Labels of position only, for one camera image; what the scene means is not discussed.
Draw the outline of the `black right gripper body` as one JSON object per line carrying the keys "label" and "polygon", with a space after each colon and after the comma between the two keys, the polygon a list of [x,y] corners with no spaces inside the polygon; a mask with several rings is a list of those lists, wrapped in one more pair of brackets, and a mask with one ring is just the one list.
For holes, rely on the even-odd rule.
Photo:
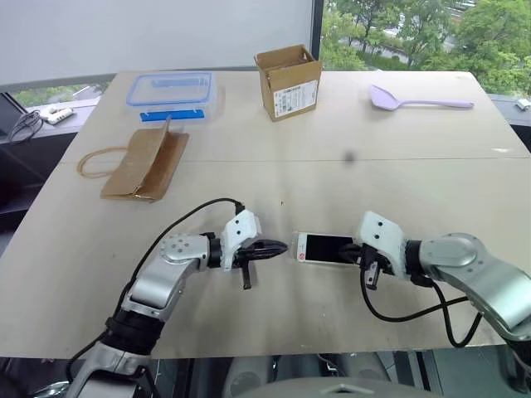
{"label": "black right gripper body", "polygon": [[360,269],[364,272],[363,284],[370,290],[377,289],[381,273],[393,275],[390,261],[367,244],[362,245]]}

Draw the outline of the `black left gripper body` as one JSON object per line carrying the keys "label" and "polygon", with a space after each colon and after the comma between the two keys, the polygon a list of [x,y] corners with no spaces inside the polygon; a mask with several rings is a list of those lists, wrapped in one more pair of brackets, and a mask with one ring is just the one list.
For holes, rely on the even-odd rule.
{"label": "black left gripper body", "polygon": [[251,275],[249,263],[259,254],[259,245],[252,244],[246,248],[240,248],[234,255],[231,268],[241,271],[242,287],[244,290],[251,289]]}

